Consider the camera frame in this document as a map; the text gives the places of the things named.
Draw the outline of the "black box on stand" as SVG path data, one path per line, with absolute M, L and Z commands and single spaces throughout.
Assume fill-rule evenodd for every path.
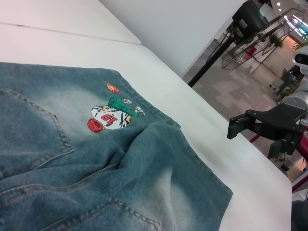
M 248 0 L 241 5 L 232 17 L 232 33 L 235 44 L 239 45 L 263 30 L 269 23 L 253 0 Z

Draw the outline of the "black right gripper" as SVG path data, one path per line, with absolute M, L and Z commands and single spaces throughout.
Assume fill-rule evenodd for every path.
M 292 155 L 301 141 L 303 126 L 299 124 L 308 110 L 281 103 L 265 112 L 247 110 L 244 114 L 230 118 L 227 138 L 233 139 L 244 130 L 255 133 L 252 140 L 260 136 L 275 140 L 269 149 L 268 159 L 276 158 L 279 153 Z

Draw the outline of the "blue denim shorts with cartoon print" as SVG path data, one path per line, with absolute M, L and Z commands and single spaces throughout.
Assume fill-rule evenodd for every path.
M 0 63 L 0 231 L 218 231 L 231 198 L 117 71 Z

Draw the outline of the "black stand pole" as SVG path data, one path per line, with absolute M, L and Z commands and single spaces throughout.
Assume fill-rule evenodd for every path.
M 188 85 L 192 88 L 198 80 L 208 71 L 208 69 L 215 63 L 215 61 L 224 53 L 224 51 L 235 41 L 235 35 L 232 33 L 226 40 L 222 42 L 213 50 L 208 57 L 206 63 L 198 71 L 198 73 L 189 81 Z

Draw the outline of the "small green potted plant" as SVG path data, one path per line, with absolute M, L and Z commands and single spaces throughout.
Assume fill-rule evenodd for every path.
M 277 37 L 275 34 L 271 34 L 269 36 L 269 41 L 275 47 L 282 47 L 282 40 L 279 37 Z

